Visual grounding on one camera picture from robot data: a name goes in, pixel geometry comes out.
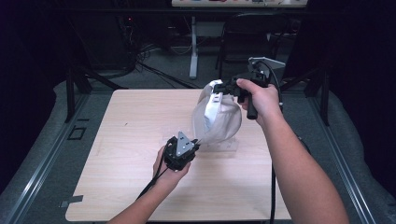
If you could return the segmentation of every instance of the hand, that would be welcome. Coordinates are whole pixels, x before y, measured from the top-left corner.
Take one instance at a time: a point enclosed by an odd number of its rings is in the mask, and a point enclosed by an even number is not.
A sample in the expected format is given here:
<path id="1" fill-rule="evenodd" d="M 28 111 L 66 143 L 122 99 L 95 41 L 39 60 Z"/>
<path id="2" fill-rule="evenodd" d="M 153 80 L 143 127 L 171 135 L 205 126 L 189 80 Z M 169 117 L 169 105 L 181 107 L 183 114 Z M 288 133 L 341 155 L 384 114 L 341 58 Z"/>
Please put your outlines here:
<path id="1" fill-rule="evenodd" d="M 160 165 L 160 161 L 163 155 L 163 150 L 164 147 L 161 147 L 161 149 L 158 151 L 158 155 L 157 155 L 157 160 L 154 162 L 153 165 L 153 176 L 155 176 L 155 174 L 157 173 L 158 167 Z M 183 178 L 183 176 L 189 171 L 191 166 L 191 163 L 187 163 L 187 165 L 183 168 L 183 170 L 181 171 L 173 171 L 171 169 L 167 169 L 166 167 L 166 163 L 163 161 L 163 164 L 161 166 L 161 170 L 160 170 L 160 174 L 165 171 L 165 173 L 163 173 L 163 175 L 161 175 L 160 178 L 158 178 L 157 183 L 154 185 L 154 187 L 156 186 L 161 186 L 161 188 L 165 189 L 165 190 L 169 190 L 172 191 L 176 185 L 178 184 L 178 182 L 180 181 L 181 178 Z"/>
<path id="2" fill-rule="evenodd" d="M 249 91 L 252 94 L 253 105 L 257 110 L 258 117 L 256 121 L 263 127 L 264 120 L 271 116 L 282 116 L 279 108 L 278 92 L 274 85 L 269 84 L 268 88 L 262 88 L 253 82 L 238 78 L 236 84 Z M 242 108 L 248 109 L 248 99 L 241 104 Z"/>

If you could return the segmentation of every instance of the right arm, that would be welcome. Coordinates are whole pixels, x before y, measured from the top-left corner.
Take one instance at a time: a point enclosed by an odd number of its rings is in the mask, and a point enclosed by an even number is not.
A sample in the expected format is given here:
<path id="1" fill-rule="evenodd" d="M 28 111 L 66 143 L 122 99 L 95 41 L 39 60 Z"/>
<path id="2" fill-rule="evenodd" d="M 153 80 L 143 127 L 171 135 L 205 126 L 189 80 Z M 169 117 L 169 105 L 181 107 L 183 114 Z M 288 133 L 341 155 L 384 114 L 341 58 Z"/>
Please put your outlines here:
<path id="1" fill-rule="evenodd" d="M 346 209 L 332 181 L 283 118 L 276 88 L 261 88 L 241 78 L 237 84 L 252 93 L 258 111 L 256 120 L 265 134 L 291 219 L 295 223 L 348 223 Z"/>

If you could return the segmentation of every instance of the gray carpet floor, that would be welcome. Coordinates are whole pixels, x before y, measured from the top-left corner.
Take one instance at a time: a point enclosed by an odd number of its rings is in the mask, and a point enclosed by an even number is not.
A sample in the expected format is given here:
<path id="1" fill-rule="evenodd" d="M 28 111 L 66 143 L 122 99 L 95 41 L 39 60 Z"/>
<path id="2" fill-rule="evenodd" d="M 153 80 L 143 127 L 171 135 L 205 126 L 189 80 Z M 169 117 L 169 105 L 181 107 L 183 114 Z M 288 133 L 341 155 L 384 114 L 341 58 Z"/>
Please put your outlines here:
<path id="1" fill-rule="evenodd" d="M 286 62 L 292 42 L 285 41 L 282 46 L 278 59 Z M 145 55 L 143 63 L 201 88 L 211 80 L 217 79 L 215 62 L 218 48 L 210 44 L 210 40 L 205 40 L 200 45 L 198 77 L 195 80 L 189 79 L 191 52 L 182 54 L 180 52 L 186 49 L 174 48 L 174 50 L 177 50 L 177 53 L 172 50 L 154 49 Z M 225 65 L 223 78 L 227 79 L 246 71 L 245 66 Z M 112 75 L 108 71 L 101 74 Z M 126 76 L 111 80 L 130 89 L 182 88 L 178 84 L 174 86 L 168 84 L 140 66 Z M 112 93 L 112 90 L 102 83 L 94 79 L 90 82 L 93 86 L 91 94 L 84 95 L 76 91 L 77 114 L 67 124 L 64 123 L 65 83 L 54 89 L 57 93 L 57 102 L 52 114 L 20 170 L 0 197 L 0 223 L 68 223 L 64 218 L 67 208 L 61 207 L 60 204 L 73 195 Z M 363 147 L 359 135 L 341 102 L 331 94 L 329 102 L 331 125 L 325 127 L 318 117 L 318 100 L 305 98 L 303 88 L 304 83 L 300 83 L 284 92 L 285 118 L 292 129 L 308 144 L 313 157 L 339 190 L 351 223 L 396 223 L 395 199 L 371 177 L 370 170 L 363 160 Z M 70 135 L 73 128 L 85 130 L 81 139 L 70 139 L 74 137 Z M 342 170 L 337 167 L 337 159 L 332 153 L 334 148 L 332 139 L 353 175 L 353 181 L 357 186 L 354 189 L 348 186 L 348 180 L 340 174 Z M 43 168 L 44 161 L 51 162 L 45 167 L 47 172 L 40 173 L 37 167 Z M 32 183 L 33 177 L 38 175 L 41 176 L 41 182 L 37 185 L 37 189 L 29 190 L 27 187 Z M 361 204 L 357 204 L 356 194 L 362 199 L 358 201 Z M 359 207 L 365 207 L 366 213 L 362 213 Z M 291 221 L 283 220 L 277 223 L 291 223 Z"/>

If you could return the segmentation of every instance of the person's right hand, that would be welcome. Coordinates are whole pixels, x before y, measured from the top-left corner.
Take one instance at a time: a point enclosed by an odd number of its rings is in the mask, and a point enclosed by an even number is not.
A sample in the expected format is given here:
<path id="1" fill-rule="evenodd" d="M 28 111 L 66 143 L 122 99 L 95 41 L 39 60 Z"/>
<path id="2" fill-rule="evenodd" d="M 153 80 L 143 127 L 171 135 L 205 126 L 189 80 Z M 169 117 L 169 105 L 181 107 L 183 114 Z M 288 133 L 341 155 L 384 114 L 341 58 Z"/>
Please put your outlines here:
<path id="1" fill-rule="evenodd" d="M 279 107 L 278 92 L 274 85 L 269 84 L 268 88 L 262 88 L 250 80 L 238 78 L 236 84 L 252 94 L 253 105 L 257 110 L 256 121 L 263 127 L 264 121 L 272 116 L 282 116 Z M 248 108 L 248 98 L 241 104 L 242 108 Z"/>

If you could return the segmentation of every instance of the light wood tabletop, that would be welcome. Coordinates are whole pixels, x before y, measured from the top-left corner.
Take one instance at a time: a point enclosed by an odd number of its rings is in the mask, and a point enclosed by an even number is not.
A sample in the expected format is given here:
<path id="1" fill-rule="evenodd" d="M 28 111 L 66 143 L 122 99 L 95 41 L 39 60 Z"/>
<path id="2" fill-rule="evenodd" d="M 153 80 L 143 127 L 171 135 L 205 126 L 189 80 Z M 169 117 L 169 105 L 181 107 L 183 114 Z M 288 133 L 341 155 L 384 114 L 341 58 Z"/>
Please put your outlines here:
<path id="1" fill-rule="evenodd" d="M 201 90 L 114 91 L 74 196 L 69 221 L 107 221 L 133 203 L 152 177 L 165 142 L 182 131 L 191 140 L 191 114 Z M 271 211 L 271 158 L 256 121 L 234 138 L 203 146 L 189 173 L 151 221 L 265 220 Z M 290 219 L 276 186 L 276 219 Z"/>
<path id="2" fill-rule="evenodd" d="M 173 7 L 305 7 L 308 0 L 172 0 Z"/>

